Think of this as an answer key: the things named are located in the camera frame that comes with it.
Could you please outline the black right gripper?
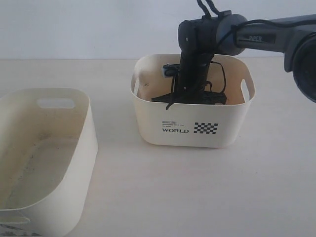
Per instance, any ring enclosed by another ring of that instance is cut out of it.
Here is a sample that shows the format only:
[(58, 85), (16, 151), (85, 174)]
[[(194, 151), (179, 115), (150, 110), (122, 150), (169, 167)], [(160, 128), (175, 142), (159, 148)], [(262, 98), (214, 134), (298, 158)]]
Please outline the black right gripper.
[[(221, 63), (213, 61), (214, 54), (202, 53), (180, 55), (180, 69), (177, 76), (172, 77), (171, 89), (168, 94), (153, 97), (153, 102), (164, 102), (169, 105), (198, 104), (225, 105), (227, 97), (224, 93), (227, 85), (226, 74)], [(221, 67), (224, 86), (221, 91), (212, 91), (213, 84), (207, 80), (210, 64)]]

